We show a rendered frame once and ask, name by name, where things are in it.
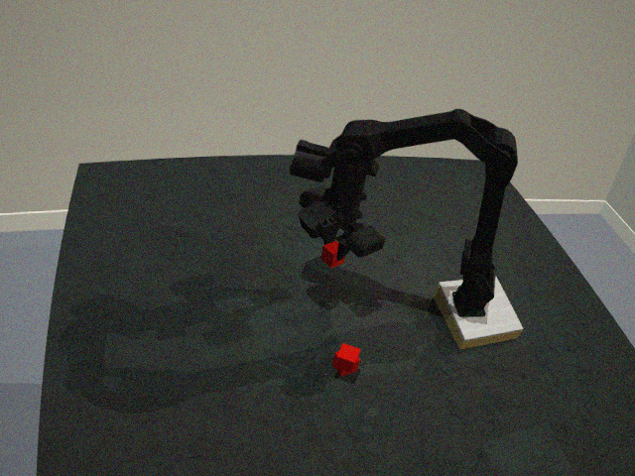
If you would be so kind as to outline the red cube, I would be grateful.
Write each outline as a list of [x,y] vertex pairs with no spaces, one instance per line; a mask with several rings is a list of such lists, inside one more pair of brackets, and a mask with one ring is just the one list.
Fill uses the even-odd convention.
[[342,343],[336,355],[333,368],[337,368],[351,374],[359,355],[359,351],[360,348]]
[[329,244],[323,245],[321,252],[321,259],[330,267],[336,267],[344,263],[345,257],[337,261],[338,242],[334,241]]
[[[338,351],[334,353],[334,357],[333,357],[333,360],[332,360],[332,365],[334,365],[334,361],[335,361],[335,359],[336,359],[336,355],[337,355],[337,353],[338,353]],[[357,357],[357,360],[356,360],[356,363],[355,363],[355,365],[354,365],[354,367],[353,367],[352,373],[357,371],[357,367],[358,367],[358,365],[359,365],[359,362],[360,362],[360,360],[359,360],[359,358]],[[347,373],[347,372],[345,372],[345,371],[342,371],[342,370],[339,370],[339,369],[337,369],[337,368],[335,368],[335,369],[337,370],[337,372],[338,372],[338,374],[339,374],[340,376],[343,376],[343,375],[349,374],[349,373]]]

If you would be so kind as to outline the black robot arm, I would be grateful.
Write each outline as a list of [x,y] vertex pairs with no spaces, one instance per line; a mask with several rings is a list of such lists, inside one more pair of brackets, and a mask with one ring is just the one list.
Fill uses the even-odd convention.
[[[460,317],[486,315],[484,308],[494,298],[496,268],[492,262],[494,237],[503,196],[518,165],[515,136],[486,119],[463,109],[399,121],[353,120],[330,147],[300,140],[290,175],[302,179],[329,179],[345,195],[363,191],[366,175],[376,177],[380,166],[374,161],[393,149],[457,140],[485,163],[486,181],[474,238],[465,239],[460,275],[463,282],[452,293]],[[342,209],[324,192],[299,212],[302,227],[312,238],[327,239],[342,228]]]

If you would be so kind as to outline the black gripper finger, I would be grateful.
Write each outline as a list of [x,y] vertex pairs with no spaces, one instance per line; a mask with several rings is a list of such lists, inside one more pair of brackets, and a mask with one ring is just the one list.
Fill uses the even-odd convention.
[[337,261],[340,261],[347,255],[350,249],[348,249],[348,246],[346,243],[347,240],[343,238],[343,235],[335,237],[335,239],[339,242],[338,250],[337,250]]
[[330,236],[330,237],[328,237],[327,239],[324,239],[324,240],[323,240],[324,245],[329,244],[329,243],[331,243],[331,242],[334,242],[334,239],[335,239],[335,237],[336,237],[337,231],[338,231],[338,229],[336,230],[336,232],[335,232],[333,235],[331,235],[331,236]]

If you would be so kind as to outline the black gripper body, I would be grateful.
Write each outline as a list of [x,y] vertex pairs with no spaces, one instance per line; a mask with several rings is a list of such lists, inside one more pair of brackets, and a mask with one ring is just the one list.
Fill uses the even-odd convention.
[[329,201],[333,205],[337,203],[342,209],[341,229],[345,232],[343,238],[347,240],[348,249],[361,258],[383,249],[385,238],[371,225],[365,227],[362,223],[356,222],[363,215],[359,207],[360,202],[367,197],[364,191],[358,195],[345,195],[335,191],[332,186],[325,188],[321,185],[303,191],[299,205],[305,208],[315,201],[320,201],[324,192],[329,195]]

